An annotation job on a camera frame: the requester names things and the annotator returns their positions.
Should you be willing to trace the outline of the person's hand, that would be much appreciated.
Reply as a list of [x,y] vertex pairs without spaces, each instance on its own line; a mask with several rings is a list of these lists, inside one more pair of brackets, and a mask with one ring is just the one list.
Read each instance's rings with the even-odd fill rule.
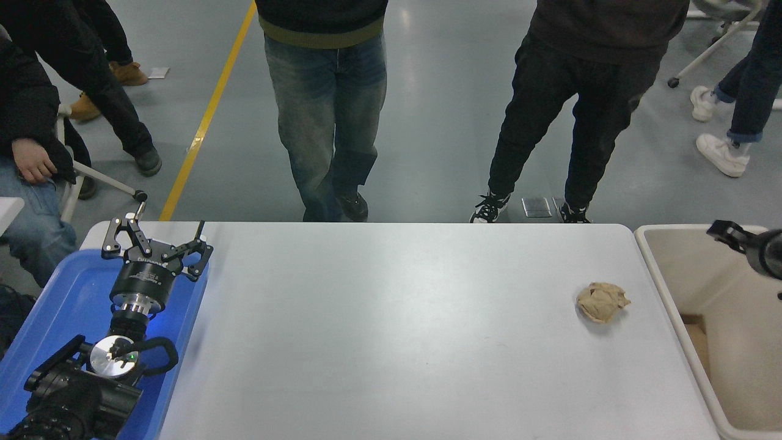
[[28,183],[43,184],[58,173],[47,151],[36,140],[20,137],[12,141],[11,148],[17,169]]

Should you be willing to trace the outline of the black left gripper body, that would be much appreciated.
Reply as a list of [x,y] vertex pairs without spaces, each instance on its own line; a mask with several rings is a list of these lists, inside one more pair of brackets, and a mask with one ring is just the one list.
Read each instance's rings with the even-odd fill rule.
[[132,295],[142,295],[153,304],[167,304],[178,274],[179,264],[174,261],[123,262],[110,291],[110,300],[114,304],[123,304]]

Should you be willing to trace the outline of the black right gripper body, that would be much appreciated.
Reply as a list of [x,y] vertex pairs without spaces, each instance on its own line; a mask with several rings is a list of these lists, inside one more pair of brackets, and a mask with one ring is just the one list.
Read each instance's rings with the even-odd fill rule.
[[748,264],[755,272],[781,279],[781,229],[751,234],[745,253]]

